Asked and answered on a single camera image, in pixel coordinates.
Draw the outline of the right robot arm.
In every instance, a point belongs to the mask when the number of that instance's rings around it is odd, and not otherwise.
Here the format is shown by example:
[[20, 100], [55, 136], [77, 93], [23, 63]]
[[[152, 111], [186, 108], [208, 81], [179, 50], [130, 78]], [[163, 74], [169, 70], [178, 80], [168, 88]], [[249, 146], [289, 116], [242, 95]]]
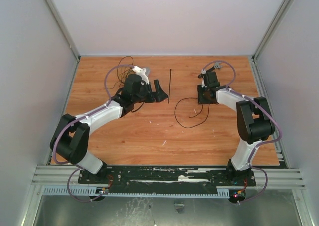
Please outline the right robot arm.
[[221, 104], [236, 112], [240, 141], [234, 156], [228, 161], [226, 179], [228, 183], [238, 185], [249, 178], [259, 144], [275, 131], [268, 101], [265, 97], [252, 98], [221, 86], [214, 71], [203, 70], [198, 77], [202, 79], [197, 86], [198, 104]]

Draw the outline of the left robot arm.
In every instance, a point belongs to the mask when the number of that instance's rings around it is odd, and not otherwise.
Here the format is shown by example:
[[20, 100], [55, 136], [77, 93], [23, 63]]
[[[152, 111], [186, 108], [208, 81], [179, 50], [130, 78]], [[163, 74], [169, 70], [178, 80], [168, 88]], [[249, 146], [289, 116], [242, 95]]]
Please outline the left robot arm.
[[61, 117], [50, 142], [53, 158], [56, 154], [66, 162], [90, 173], [96, 183], [107, 177], [107, 164], [88, 150], [90, 135], [107, 123], [132, 112], [136, 103], [160, 103], [168, 99], [158, 80], [154, 80], [155, 91], [149, 83], [136, 74], [129, 75], [124, 86], [105, 104], [81, 115], [65, 114]]

